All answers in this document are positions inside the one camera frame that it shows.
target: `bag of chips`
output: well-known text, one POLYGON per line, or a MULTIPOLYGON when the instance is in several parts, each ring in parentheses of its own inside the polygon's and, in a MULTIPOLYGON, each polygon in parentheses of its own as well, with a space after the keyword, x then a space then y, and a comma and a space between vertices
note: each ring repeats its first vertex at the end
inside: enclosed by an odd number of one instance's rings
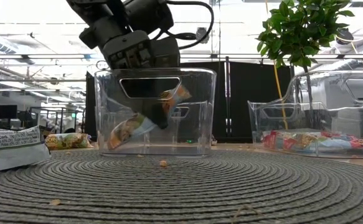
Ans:
POLYGON ((93 147, 88 140, 88 134, 82 133, 50 134, 45 139, 45 145, 50 150, 93 147))
MULTIPOLYGON (((164 91, 159 97, 166 99, 161 102, 161 109, 169 119, 176 106, 189 99, 191 95, 184 86, 179 85, 178 88, 164 91)), ((152 131, 156 126, 149 118, 141 113, 136 113, 132 118, 123 121, 112 130, 107 141, 107 147, 109 150, 116 149, 136 136, 152 131)))

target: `potted plant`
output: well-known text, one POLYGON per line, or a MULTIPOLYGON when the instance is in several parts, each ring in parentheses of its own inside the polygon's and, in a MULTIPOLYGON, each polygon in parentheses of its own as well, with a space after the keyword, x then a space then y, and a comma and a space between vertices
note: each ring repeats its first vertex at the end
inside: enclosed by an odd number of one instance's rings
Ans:
MULTIPOLYGON (((319 47, 330 47, 329 43, 338 34, 338 29, 348 24, 337 23, 339 16, 354 16, 351 11, 341 11, 349 0, 284 0, 278 9, 272 9, 271 17, 263 21, 265 29, 259 36, 257 50, 262 56, 275 61, 276 66, 285 65, 283 57, 289 55, 288 62, 303 67, 308 72, 311 63, 317 63, 310 55, 316 55, 319 47)), ((311 82, 307 76, 309 96, 309 117, 313 118, 311 82)), ((311 128, 318 125, 311 120, 311 128)))

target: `transparent container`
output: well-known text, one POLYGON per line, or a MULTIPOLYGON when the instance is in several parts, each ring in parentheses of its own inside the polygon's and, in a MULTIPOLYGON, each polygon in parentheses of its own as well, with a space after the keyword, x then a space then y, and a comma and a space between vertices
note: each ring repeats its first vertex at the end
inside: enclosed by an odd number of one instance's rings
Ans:
POLYGON ((282 99, 248 105, 255 147, 363 158, 363 71, 299 75, 282 99))
POLYGON ((211 70, 196 68, 96 72, 100 152, 207 155, 215 77, 211 70))

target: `round woven mat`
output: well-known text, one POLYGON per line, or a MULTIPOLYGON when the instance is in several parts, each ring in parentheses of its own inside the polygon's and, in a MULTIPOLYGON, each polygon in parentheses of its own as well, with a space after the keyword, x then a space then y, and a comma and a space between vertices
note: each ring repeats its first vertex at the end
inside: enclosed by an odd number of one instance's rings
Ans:
POLYGON ((203 159, 54 152, 0 172, 0 223, 363 223, 363 167, 214 151, 203 159))

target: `white label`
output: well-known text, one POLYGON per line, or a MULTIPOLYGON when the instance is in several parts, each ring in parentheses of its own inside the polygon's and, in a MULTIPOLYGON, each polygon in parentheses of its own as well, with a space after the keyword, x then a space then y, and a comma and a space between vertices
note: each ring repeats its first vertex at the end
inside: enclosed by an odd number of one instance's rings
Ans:
POLYGON ((22 131, 0 129, 0 149, 9 147, 30 146, 41 143, 39 127, 22 131))

